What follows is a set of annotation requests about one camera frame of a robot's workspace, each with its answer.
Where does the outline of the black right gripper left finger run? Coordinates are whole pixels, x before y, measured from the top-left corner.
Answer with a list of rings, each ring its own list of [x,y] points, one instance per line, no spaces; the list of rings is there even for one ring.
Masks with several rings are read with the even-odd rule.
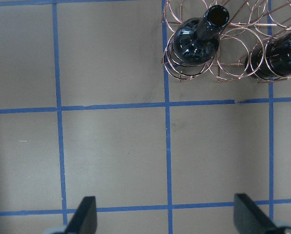
[[[85,196],[64,230],[65,234],[95,234],[97,208],[95,196]]]

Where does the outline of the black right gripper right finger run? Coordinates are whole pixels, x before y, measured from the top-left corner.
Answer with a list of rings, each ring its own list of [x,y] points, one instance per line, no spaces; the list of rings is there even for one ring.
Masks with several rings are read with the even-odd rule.
[[[234,225],[239,234],[275,234],[276,225],[247,194],[234,195]]]

